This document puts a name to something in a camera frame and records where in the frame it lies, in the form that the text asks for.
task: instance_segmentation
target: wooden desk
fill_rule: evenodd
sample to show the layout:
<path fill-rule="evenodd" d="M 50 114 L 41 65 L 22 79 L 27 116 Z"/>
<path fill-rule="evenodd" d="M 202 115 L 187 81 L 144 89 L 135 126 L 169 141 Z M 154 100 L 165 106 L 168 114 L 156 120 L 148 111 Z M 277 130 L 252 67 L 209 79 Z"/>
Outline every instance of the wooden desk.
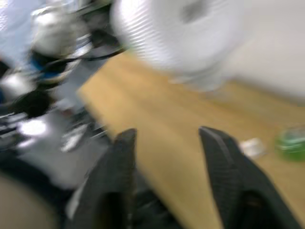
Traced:
<path fill-rule="evenodd" d="M 240 141 L 259 137 L 268 154 L 256 163 L 305 225 L 305 163 L 287 162 L 274 152 L 275 136 L 285 127 L 304 123 L 305 109 L 238 83 L 224 90 L 234 97 L 231 102 L 205 99 L 121 54 L 80 92 L 112 133 L 138 129 L 138 165 L 185 228 L 222 227 L 199 142 L 201 125 L 226 131 Z"/>

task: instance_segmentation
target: black cable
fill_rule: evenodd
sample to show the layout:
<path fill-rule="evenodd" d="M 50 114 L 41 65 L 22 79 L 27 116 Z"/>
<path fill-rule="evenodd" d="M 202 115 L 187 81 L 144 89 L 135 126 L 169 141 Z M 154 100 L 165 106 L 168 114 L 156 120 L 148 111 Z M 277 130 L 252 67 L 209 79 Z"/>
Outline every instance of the black cable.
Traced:
<path fill-rule="evenodd" d="M 86 61 L 98 61 L 98 60 L 105 60 L 108 59 L 110 57 L 116 56 L 122 52 L 124 52 L 124 49 L 120 49 L 118 51 L 115 51 L 113 53 L 107 54 L 107 55 L 103 55 L 103 56 L 96 56 L 96 57 L 85 57 L 85 56 L 80 56 L 80 57 L 75 57 L 75 58 L 68 58 L 68 59 L 62 59 L 62 60 L 57 60 L 57 61 L 53 61 L 48 63 L 47 65 L 44 66 L 44 68 L 42 70 L 40 70 L 40 73 L 45 73 L 48 72 L 48 70 L 52 67 L 54 67 L 57 64 L 65 64 L 65 63 L 70 63 L 73 61 L 77 61 L 77 60 L 86 60 Z"/>

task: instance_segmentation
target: cable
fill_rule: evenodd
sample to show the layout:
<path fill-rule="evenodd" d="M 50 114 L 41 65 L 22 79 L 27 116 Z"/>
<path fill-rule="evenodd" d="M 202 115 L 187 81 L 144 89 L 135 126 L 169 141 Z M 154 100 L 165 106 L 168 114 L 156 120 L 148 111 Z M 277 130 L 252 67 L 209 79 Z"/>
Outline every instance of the cable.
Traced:
<path fill-rule="evenodd" d="M 86 60 L 86 61 L 98 61 L 98 60 L 105 60 L 108 59 L 110 57 L 116 56 L 122 52 L 124 52 L 124 49 L 120 49 L 118 51 L 115 51 L 113 53 L 104 55 L 104 56 L 96 56 L 96 57 L 85 57 L 85 56 L 80 56 L 80 57 L 75 57 L 75 58 L 68 58 L 68 59 L 62 59 L 62 60 L 57 60 L 57 61 L 53 61 L 48 63 L 42 70 L 40 70 L 40 73 L 45 73 L 48 72 L 48 70 L 52 67 L 54 67 L 57 64 L 65 64 L 65 63 L 70 63 L 73 61 L 77 61 L 77 60 Z"/>

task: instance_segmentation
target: white wall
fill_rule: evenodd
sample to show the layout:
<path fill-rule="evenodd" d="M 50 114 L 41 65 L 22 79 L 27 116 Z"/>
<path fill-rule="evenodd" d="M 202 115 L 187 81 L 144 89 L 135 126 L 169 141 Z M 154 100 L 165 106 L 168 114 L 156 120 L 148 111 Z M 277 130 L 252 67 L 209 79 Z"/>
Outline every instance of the white wall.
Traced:
<path fill-rule="evenodd" d="M 305 101 L 305 0 L 244 0 L 246 43 L 229 61 L 238 78 Z"/>

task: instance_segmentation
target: white fan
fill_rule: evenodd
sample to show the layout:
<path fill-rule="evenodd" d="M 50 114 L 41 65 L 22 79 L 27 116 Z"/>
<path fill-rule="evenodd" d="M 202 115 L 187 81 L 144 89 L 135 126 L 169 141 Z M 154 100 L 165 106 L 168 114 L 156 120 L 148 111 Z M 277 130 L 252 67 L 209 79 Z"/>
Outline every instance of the white fan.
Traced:
<path fill-rule="evenodd" d="M 117 0 L 112 25 L 140 59 L 174 73 L 172 82 L 212 91 L 241 39 L 241 7 L 238 0 Z"/>

